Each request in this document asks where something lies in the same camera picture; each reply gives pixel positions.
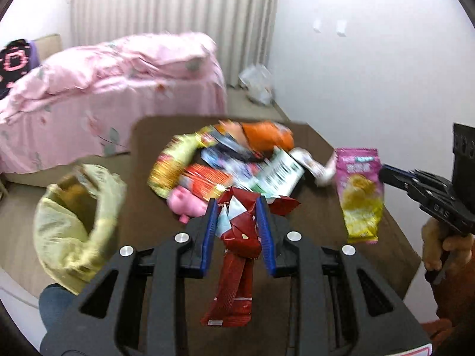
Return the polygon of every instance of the finger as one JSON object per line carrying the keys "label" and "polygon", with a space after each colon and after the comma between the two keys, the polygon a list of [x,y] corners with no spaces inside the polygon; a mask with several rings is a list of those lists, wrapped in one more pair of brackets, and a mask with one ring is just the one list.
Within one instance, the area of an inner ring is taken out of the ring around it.
{"label": "finger", "polygon": [[442,244],[444,250],[450,252],[452,250],[467,251],[471,250],[474,244],[473,235],[469,234],[467,237],[461,237],[460,235],[453,235],[447,237]]}
{"label": "finger", "polygon": [[447,267],[447,274],[453,276],[460,272],[465,265],[472,259],[472,251],[471,250],[464,250],[464,251],[456,251],[452,252],[452,259],[450,264]]}
{"label": "finger", "polygon": [[422,261],[426,270],[439,271],[442,268],[442,261],[440,257],[442,255],[442,242],[439,239],[440,228],[438,221],[431,218],[422,227],[422,240],[424,246],[422,249]]}

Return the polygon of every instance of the pile of snack packages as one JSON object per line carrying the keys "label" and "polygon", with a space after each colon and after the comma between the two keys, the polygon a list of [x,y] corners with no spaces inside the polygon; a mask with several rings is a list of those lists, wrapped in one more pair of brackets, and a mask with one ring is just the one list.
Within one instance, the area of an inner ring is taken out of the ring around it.
{"label": "pile of snack packages", "polygon": [[[191,163],[198,148],[208,166]],[[253,266],[261,252],[255,212],[261,195],[273,214],[287,215],[299,205],[290,195],[305,171],[317,186],[336,176],[349,240],[375,242],[383,210],[379,167],[377,151],[365,149],[337,149],[323,166],[294,147],[287,127],[270,121],[224,121],[174,136],[158,157],[149,186],[167,198],[183,223],[205,215],[208,201],[216,198],[216,236],[226,247],[217,293],[201,323],[240,327],[251,320]]]}
{"label": "pile of snack packages", "polygon": [[[191,163],[197,149],[208,166]],[[377,150],[365,148],[338,148],[323,166],[308,151],[294,147],[292,132],[281,124],[227,120],[174,136],[158,156],[148,183],[186,223],[204,215],[210,198],[218,199],[231,186],[290,196],[305,171],[317,186],[336,177],[349,242],[376,242],[383,211],[380,167]]]}

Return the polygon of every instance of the human hand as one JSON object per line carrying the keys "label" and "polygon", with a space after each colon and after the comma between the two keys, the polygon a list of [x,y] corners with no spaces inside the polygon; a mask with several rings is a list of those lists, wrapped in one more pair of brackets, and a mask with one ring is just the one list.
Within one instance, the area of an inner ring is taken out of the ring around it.
{"label": "human hand", "polygon": [[430,218],[422,226],[422,261],[428,271],[440,271],[442,261],[440,257],[443,250],[454,252],[453,260],[447,267],[447,275],[452,276],[459,272],[472,258],[473,235],[467,237],[452,235],[447,237],[448,227],[435,218]]}

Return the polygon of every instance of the white wall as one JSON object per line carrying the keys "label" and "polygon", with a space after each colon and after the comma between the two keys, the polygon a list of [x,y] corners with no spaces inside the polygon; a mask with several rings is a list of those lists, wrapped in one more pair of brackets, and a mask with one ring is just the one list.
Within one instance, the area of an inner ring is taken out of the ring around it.
{"label": "white wall", "polygon": [[0,21],[0,47],[12,40],[60,34],[72,46],[70,0],[13,0]]}
{"label": "white wall", "polygon": [[21,333],[39,350],[46,334],[38,310],[38,299],[18,285],[0,268],[0,299]]}
{"label": "white wall", "polygon": [[[377,147],[403,169],[450,178],[452,123],[475,125],[475,29],[458,0],[279,0],[269,69],[290,119],[336,147]],[[386,205],[421,253],[427,216],[399,190],[387,189]],[[429,320],[422,276],[406,303]]]}

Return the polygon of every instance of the white label with red border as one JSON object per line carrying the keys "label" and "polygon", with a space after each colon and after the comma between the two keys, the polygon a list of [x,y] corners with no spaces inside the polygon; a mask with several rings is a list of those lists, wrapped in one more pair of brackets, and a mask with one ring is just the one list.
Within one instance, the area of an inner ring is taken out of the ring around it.
{"label": "white label with red border", "polygon": [[410,351],[395,353],[393,355],[387,355],[387,356],[429,356],[431,353],[432,353],[432,344],[427,344],[427,345],[424,345],[423,347],[412,349]]}

